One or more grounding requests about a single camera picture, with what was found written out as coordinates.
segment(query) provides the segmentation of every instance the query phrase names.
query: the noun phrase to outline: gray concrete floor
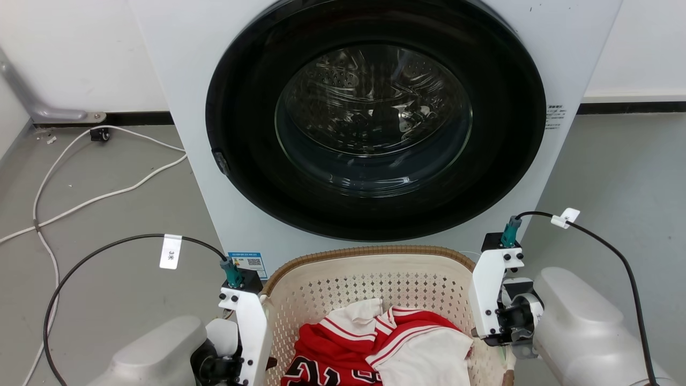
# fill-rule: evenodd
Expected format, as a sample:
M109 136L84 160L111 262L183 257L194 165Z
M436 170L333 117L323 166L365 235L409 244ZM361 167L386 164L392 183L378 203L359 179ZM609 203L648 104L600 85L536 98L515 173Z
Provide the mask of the gray concrete floor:
M0 238L32 226L40 182L64 148L85 129L58 129L57 140L29 135L0 168ZM173 126L133 130L181 146ZM95 196L129 187L182 154L115 132L106 144L85 137L49 180L38 204L47 220ZM191 236L219 246L188 161L165 170L138 189L106 198L46 226L60 273L97 248L146 233ZM51 334L52 354L70 385L101 374L112 355L159 324L179 315L208 322L220 314L224 280L216 255L184 243L178 269L158 267L161 239L136 240L88 261L62 290ZM20 385L40 345L43 317L54 290L50 257L35 232L0 245L0 374ZM57 385L41 359L30 385Z
M582 210L580 223L616 242L635 264L653 358L684 384L681 258L686 115L578 117L543 193L540 209ZM135 128L179 146L171 126ZM29 136L0 168L0 237L30 227L38 186L56 157L83 129L60 129L53 144ZM126 188L180 157L125 133L107 144L83 139L57 169L38 206L46 220L92 197ZM107 198L44 228L64 275L109 242L144 233L192 236L219 246L187 161L138 190ZM535 220L523 241L534 277L543 266L571 269L614 302L635 332L635 314L619 262L580 234ZM51 335L56 365L70 385L102 373L120 348L179 315L205 322L219 315L223 272L217 257L185 243L176 271L158 268L161 240L120 245L86 263L65 286ZM19 385L38 346L54 289L51 262L35 233L0 245L0 381ZM32 385L57 385L41 360ZM517 364L518 385L555 385L540 361Z

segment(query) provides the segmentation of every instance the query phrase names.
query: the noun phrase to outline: black cable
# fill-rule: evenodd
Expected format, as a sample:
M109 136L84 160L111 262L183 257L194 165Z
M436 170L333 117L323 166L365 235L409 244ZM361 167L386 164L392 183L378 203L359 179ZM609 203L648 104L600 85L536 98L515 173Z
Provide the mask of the black cable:
M48 337L48 321L50 319L50 310L52 309L52 306L55 304L55 299L57 299L57 296L60 294L60 290L62 290L62 287L64 286L64 283L67 282L67 280L76 272L79 267L81 267L85 262L90 260L93 256L97 255L98 253L110 249L114 247L115 245L123 244L125 242L133 241L133 240L139 240L142 238L164 238L164 234L141 234L138 236L132 236L132 237L127 237L123 238L119 241L112 242L110 244L107 244L106 246L99 248L97 251L92 252L90 255L86 256L83 258L83 260L79 261L65 276L62 281L60 281L60 285L57 286L55 289L55 292L53 292L52 297L50 298L50 302L47 305L47 311L45 313L45 320L43 322L43 351L45 352L45 360L47 361L48 366L50 366L50 370L52 370L52 374L54 374L55 378L57 378L57 381L60 383L62 386L67 386L67 383L64 381L62 376L60 375L60 372L57 370L57 367L55 367L55 362L52 360L52 355L50 354L50 344L48 343L47 337ZM184 241L190 241L194 242L198 245L202 245L203 247L211 250L212 252L216 253L219 255L219 257L223 260L226 261L226 256L219 250L216 249L215 247L212 247L210 244L207 244L206 242L196 240L194 238L186 237L186 236L181 236L181 240Z
M522 216L544 216L553 218L553 215L550 213L538 211L522 212L518 214L515 218L519 220ZM605 247L610 249L615 255L617 255L617 257L622 261L622 264L624 264L624 268L626 268L626 273L629 276L629 282L631 283L631 292L634 295L634 305L636 306L636 319L639 324L639 334L641 335L641 346L643 346L643 358L646 361L646 372L648 373L648 382L651 386L659 386L657 384L657 379L655 378L655 370L652 368L652 359L650 359L650 350L648 349L648 335L646 334L646 324L643 321L643 309L641 308L641 300L639 299L639 289L636 285L634 273L633 271L631 271L631 266L629 266L629 261L627 261L624 255L622 255L622 253L619 252L617 248L615 248L609 242L603 240L602 237L598 236L592 231L589 231L581 225L577 225L569 221L565 221L565 223L567 223L570 227L578 229L586 235L595 238L598 242L600 242L600 244L603 244Z

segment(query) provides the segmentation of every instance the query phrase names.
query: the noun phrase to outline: white label tag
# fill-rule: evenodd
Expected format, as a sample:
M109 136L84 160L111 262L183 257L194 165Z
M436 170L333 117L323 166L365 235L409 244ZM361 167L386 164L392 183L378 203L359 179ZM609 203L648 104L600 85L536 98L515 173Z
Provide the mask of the white label tag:
M579 213L581 212L572 207L568 207L562 213L562 216L553 216L550 219L550 223L552 223L553 225L557 225L558 227L567 229L569 228L569 224L567 224L567 221L573 223L574 221L576 221L576 218L579 217Z
M545 130L562 127L562 120L567 115L567 109L562 104L549 104L545 112Z
M262 253L259 252L229 252L228 257L233 259L233 264L241 268L252 269L257 271L257 275L260 279L266 280L267 271L264 268L264 262L262 261Z
M160 268L176 269L180 255L181 236L165 234L165 241L162 244L162 255L160 256Z

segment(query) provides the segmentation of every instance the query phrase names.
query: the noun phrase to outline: black baseboard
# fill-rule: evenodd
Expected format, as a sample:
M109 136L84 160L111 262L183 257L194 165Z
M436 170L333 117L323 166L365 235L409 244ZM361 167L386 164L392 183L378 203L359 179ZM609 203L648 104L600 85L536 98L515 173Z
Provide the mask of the black baseboard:
M173 125L169 111L144 111L140 113L107 113L103 122L98 124L37 124L36 128L93 127L101 124L112 126L160 126Z
M686 102L627 102L582 103L577 115L637 114L637 113L686 113ZM173 125L169 111L146 111L141 113L107 113L100 124L112 126ZM93 127L96 124L38 124L37 128Z
M582 103L576 115L686 113L686 102Z

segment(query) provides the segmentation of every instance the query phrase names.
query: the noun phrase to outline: power cord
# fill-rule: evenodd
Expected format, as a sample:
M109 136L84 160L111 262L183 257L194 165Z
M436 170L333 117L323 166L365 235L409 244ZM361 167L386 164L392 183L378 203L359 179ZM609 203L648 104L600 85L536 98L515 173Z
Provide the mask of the power cord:
M85 207L85 206L87 206L87 205L90 205L91 203L94 203L94 202L96 202L96 201L102 200L103 198L108 198L108 197L116 196L117 194L130 192L131 190L136 189L136 188L138 188L139 186L143 185L146 181L148 181L149 179L151 179L152 177L154 177L154 176L157 175L158 173L160 173L160 172L162 172L162 171L164 171L164 170L166 170L166 169L169 169L169 168L171 168L172 166L178 165L179 163L183 162L183 161L187 158L187 156L184 155L183 157L179 158L179 159L176 160L175 162L169 163L169 164L163 166L162 168L159 168L158 170L155 170L153 173L150 173L150 174L147 175L144 179L140 180L137 184L135 184L135 185L133 185L133 186L130 186L130 187L125 188L125 189L122 189L122 190L117 190L116 192L111 192L111 193L103 194L102 196L98 196L98 197L92 198L91 200L88 200L88 201L86 201L85 203L82 203L82 204L80 204L80 205L77 205L77 206L71 208L70 210L68 210L68 211L66 211L66 212L64 212L64 213L61 213L61 214L59 214L59 215L57 215L57 216L51 218L51 219L48 220L48 221L45 221L45 222L43 222L43 223L39 223L39 222L38 222L38 217L37 217L37 214L36 214L36 213L37 213L37 208L38 208L38 200L39 200L39 198L40 198L41 193L43 193L43 188L45 187L45 184L46 184L47 180L50 178L50 176L51 176L53 170L55 169L55 167L57 166L57 164L60 162L60 160L62 159L62 157L67 153L67 151L72 147L72 145L74 145L79 139L81 139L81 138L85 137L86 135L88 135L92 130L98 130L98 129L103 129L103 128L112 128L112 129L115 129L115 130L120 130L120 131L123 131L123 132L125 132L125 133L129 133L129 134L131 134L131 135L135 135L135 136L137 136L137 137L141 137L141 138L144 138L144 139L153 141L153 142L155 142L156 144L160 144L160 145L165 146L165 147L167 147L167 148L171 148L171 149L173 149L173 150L185 152L185 150L182 149L182 148L178 148L178 147L176 147L176 146L172 146L172 145L169 145L169 144L165 144L164 142L158 141L157 139L152 138L152 137L148 137L147 135L142 135L142 134L133 132L133 131L131 131L131 130L127 130L127 129L125 129L125 128L121 128L121 127L118 127L118 126L111 126L111 125L96 126L96 127L94 127L94 128L91 128L91 129L88 129L88 130L84 131L82 134L80 134L78 137L76 137L76 138L75 138L75 139L74 139L74 140L73 140L73 141L72 141L72 142L62 151L62 154L60 154L60 156L55 160L55 162L52 164L52 166L51 166L50 169L48 170L48 173L45 175L45 178L43 179L43 182L40 184L40 187L39 187L39 189L38 189L38 192L36 193L36 198L34 199L34 205L33 205L33 221L34 221L34 226L33 226L33 227L30 227L30 228L27 228L27 229L23 229L23 230L18 231L18 232L14 232L13 234L10 234L9 236L0 238L0 244L2 244L3 242L5 242L5 241L7 241L7 240L10 240L10 239L15 238L15 237L17 237L17 236L20 236L20 235L22 235L22 234L26 234L26 233L28 233L28 232L31 232L31 231L34 231L34 230L35 230L36 233L38 234L38 238L40 239L40 242L43 244L43 246L45 247L45 250L46 250L47 253L50 255L50 259L52 260L53 269L54 269L54 271L55 271L55 287L57 287L57 286L59 285L59 282L60 282L60 272L59 272L58 265L57 265L57 259L55 259L55 254L53 253L52 249L50 249L50 246L47 244L47 242L46 242L46 240L45 240L45 237L43 236L43 233L42 233L42 231L41 231L41 227L44 227L45 225L48 225L48 224L52 224L52 223L54 223L55 221L57 221L57 220L59 220L59 219L65 217L65 216L68 216L69 214L72 214L72 213L78 211L79 209L81 209L81 208L83 208L83 207ZM57 312L57 302L58 302L58 299L55 300L55 303L54 303L54 305L52 306L53 308L52 308L52 310L51 310L51 317L50 317L50 320L49 320L49 323L48 323L48 332L52 329L52 323L53 323L53 320L54 320L54 317L55 317L55 313ZM36 357L34 358L34 362L32 363L31 368L29 369L29 373L27 374L27 376L26 376L26 378L25 378L25 380L24 380L22 386L27 386L28 383L29 383L29 381L31 380L31 377L33 377L33 374L34 374L34 372L36 371L36 366L38 365L38 362L40 361L40 356L41 356L42 353L43 353L43 343L40 344L40 347L39 347L39 349L38 349L38 353L36 354Z
M548 218L553 218L553 215L547 212L540 212L540 211L531 211L531 212L522 212L518 214L514 219L519 220L523 216L544 216ZM657 383L657 379L655 378L655 370L652 367L652 359L650 358L650 350L648 349L648 335L646 334L646 324L643 321L643 309L641 308L641 300L639 299L639 289L638 286L636 285L636 279L634 277L634 273L631 270L631 266L629 266L629 261L622 255L621 252L617 248L615 248L612 244L609 242L605 241L602 237L598 236L597 234L593 233L592 231L589 231L588 229L582 227L581 225L577 225L575 223L572 223L570 221L565 221L567 225L574 229L578 229L581 232L585 233L586 235L595 238L600 244L603 244L605 247L610 249L617 257L622 261L622 264L624 264L624 268L626 268L626 273L629 276L629 282L631 283L631 292L634 295L634 305L636 307L636 319L638 321L639 325L639 334L641 336L641 346L643 347L643 358L646 361L646 372L648 373L648 382L649 385L651 386L659 386Z
M48 366L50 366L50 370L52 370L52 374L55 375L55 378L57 378L57 381L60 383L62 386L67 386L67 383L64 381L62 375L60 375L60 372L57 370L57 367L55 367L55 362L52 360L52 354L50 354L50 344L48 342L48 335L49 335L49 330L50 330L50 325L52 323L51 320L54 320L54 314L52 313L52 307L57 301L58 296L60 295L60 291L62 290L62 287L64 284L69 280L69 278L76 272L79 267L81 267L85 262L90 260L93 256L97 255L98 253L105 251L107 249L110 249L116 245L123 244L125 242L133 241L133 240L140 240L142 238L164 238L164 234L142 234L138 236L132 236L132 237L127 237L123 238L121 240L112 242L110 244L107 244L106 246L98 249L95 252L92 252L85 258L81 259L67 274L64 276L64 279L57 285L57 288L55 289L55 292L53 292L52 297L50 298L50 302L47 305L47 311L45 311L45 320L43 322L43 345L45 347L45 360L47 361ZM211 250L212 252L216 253L223 261L226 261L226 256L219 250L216 249L215 247L211 246L210 244L207 244L204 241L196 240L195 238L190 238L186 236L181 236L181 240L184 241L190 241L194 242L198 245L202 245L203 247Z

